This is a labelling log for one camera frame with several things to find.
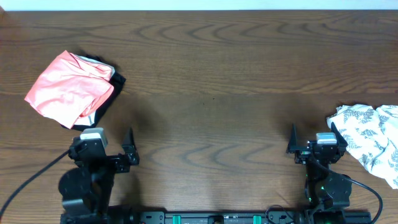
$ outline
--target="wooden table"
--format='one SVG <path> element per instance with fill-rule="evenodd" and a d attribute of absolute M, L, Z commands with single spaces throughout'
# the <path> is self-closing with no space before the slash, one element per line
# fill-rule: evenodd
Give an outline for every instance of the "wooden table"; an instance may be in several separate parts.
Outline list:
<path fill-rule="evenodd" d="M 285 154 L 327 131 L 342 104 L 398 105 L 398 12 L 6 12 L 0 25 L 0 203 L 66 151 L 63 129 L 24 101 L 64 50 L 100 55 L 127 78 L 99 123 L 108 154 L 129 126 L 139 167 L 116 176 L 111 204 L 167 210 L 297 208 L 305 168 Z M 58 223 L 62 159 L 11 203 L 2 223 Z M 333 170 L 384 199 L 378 223 L 398 222 L 398 196 L 349 154 Z M 377 211 L 353 186 L 352 209 Z"/>

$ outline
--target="pink fabric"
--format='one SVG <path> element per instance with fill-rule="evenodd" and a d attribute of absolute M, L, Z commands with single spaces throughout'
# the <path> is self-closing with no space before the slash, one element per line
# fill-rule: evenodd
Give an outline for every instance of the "pink fabric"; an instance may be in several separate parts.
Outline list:
<path fill-rule="evenodd" d="M 41 115 L 71 128 L 109 98 L 111 76 L 110 67 L 64 51 L 38 77 L 25 100 Z"/>

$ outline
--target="wooden tabletop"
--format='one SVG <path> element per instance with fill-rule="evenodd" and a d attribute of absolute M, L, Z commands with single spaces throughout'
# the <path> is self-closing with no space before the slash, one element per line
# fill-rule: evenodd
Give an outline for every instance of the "wooden tabletop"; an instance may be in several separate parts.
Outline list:
<path fill-rule="evenodd" d="M 132 126 L 141 157 L 118 174 L 111 205 L 173 210 L 299 208 L 305 167 L 285 154 L 327 131 L 339 105 L 398 105 L 398 12 L 5 12 L 0 16 L 0 204 L 66 151 L 63 129 L 24 101 L 64 50 L 102 56 L 127 78 L 99 127 L 107 154 Z M 59 223 L 68 157 L 29 184 L 3 223 Z M 346 154 L 332 169 L 380 193 L 378 223 L 398 222 L 398 193 Z M 377 212 L 353 186 L 350 209 Z"/>

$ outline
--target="wire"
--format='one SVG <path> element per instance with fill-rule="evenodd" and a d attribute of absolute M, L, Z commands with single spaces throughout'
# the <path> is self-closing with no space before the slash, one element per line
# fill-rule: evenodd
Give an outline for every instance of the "wire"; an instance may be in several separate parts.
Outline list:
<path fill-rule="evenodd" d="M 366 185 L 364 185 L 364 184 L 362 184 L 362 183 L 360 183 L 360 182 L 358 182 L 358 181 L 356 181 L 356 180 L 353 180 L 353 179 L 351 179 L 351 178 L 349 178 L 349 177 L 347 177 L 347 176 L 345 176 L 345 175 L 343 175 L 343 174 L 336 173 L 335 171 L 332 171 L 332 170 L 330 170 L 330 169 L 328 169 L 328 168 L 322 166 L 322 165 L 321 165 L 317 160 L 315 160 L 314 158 L 312 158 L 311 161 L 312 161 L 315 165 L 317 165 L 319 168 L 321 168 L 322 170 L 327 171 L 327 172 L 332 173 L 332 174 L 340 175 L 341 178 L 344 178 L 344 179 L 350 181 L 351 183 L 354 183 L 354 184 L 356 184 L 356 185 L 358 185 L 358 186 L 360 186 L 360 187 L 363 187 L 363 188 L 365 188 L 366 190 L 372 192 L 372 193 L 377 197 L 377 199 L 379 199 L 379 210 L 377 211 L 376 216 L 373 218 L 373 220 L 372 220 L 369 224 L 373 224 L 373 223 L 375 223 L 375 222 L 377 221 L 377 219 L 380 217 L 381 211 L 382 211 L 382 209 L 383 209 L 383 200 L 381 199 L 381 196 L 380 196 L 375 190 L 373 190 L 372 188 L 370 188 L 370 187 L 368 187 L 368 186 L 366 186 Z"/>
<path fill-rule="evenodd" d="M 271 205 L 270 207 L 268 207 L 268 209 L 267 209 L 267 211 L 266 211 L 266 218 L 268 219 L 268 222 L 270 222 L 271 224 L 275 224 L 273 221 L 269 220 L 269 218 L 268 218 L 268 211 L 269 211 L 272 207 L 280 207 L 280 208 L 286 213 L 286 215 L 287 215 L 289 218 L 291 218 L 291 219 L 293 220 L 293 221 L 290 222 L 290 223 L 293 223 L 293 222 L 294 222 L 294 218 L 293 218 L 289 213 L 287 213 L 286 210 L 285 210 L 285 208 L 284 208 L 283 206 L 281 206 L 281 205 Z"/>
<path fill-rule="evenodd" d="M 30 177 L 29 179 L 27 179 L 23 184 L 21 184 L 21 186 L 19 186 L 11 195 L 10 197 L 7 199 L 6 203 L 4 203 L 4 205 L 1 207 L 0 210 L 0 222 L 1 222 L 1 218 L 4 214 L 4 212 L 6 211 L 6 208 L 8 207 L 8 205 L 11 203 L 11 201 L 14 199 L 15 196 L 17 196 L 17 194 L 24 188 L 26 187 L 26 185 L 28 185 L 29 183 L 32 182 L 32 180 L 36 179 L 36 177 L 40 176 L 41 174 L 43 174 L 46 170 L 48 170 L 50 167 L 52 167 L 54 164 L 56 164 L 59 160 L 61 160 L 64 156 L 66 156 L 69 153 L 69 150 L 67 150 L 66 152 L 64 152 L 63 154 L 61 154 L 61 156 L 58 156 L 56 159 L 54 159 L 54 161 L 52 161 L 51 163 L 49 163 L 47 166 L 45 166 L 43 169 L 39 170 L 36 174 L 34 174 L 32 177 Z"/>

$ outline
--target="black fabric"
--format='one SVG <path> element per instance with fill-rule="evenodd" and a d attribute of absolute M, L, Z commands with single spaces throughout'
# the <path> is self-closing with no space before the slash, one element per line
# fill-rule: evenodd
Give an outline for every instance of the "black fabric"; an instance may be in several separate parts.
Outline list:
<path fill-rule="evenodd" d="M 97 56 L 91 56 L 91 55 L 86 55 L 86 58 L 94 59 L 99 62 L 103 62 L 99 57 Z M 120 75 L 118 72 L 115 71 L 113 74 L 112 78 L 109 81 L 109 84 L 111 84 L 114 89 L 112 94 L 109 96 L 109 98 L 95 111 L 95 118 L 94 118 L 94 124 L 91 126 L 88 125 L 73 125 L 71 129 L 77 130 L 77 131 L 84 131 L 86 128 L 95 128 L 102 118 L 104 116 L 106 110 L 112 105 L 112 102 L 116 99 L 116 97 L 122 92 L 123 85 L 126 82 L 126 79 Z"/>

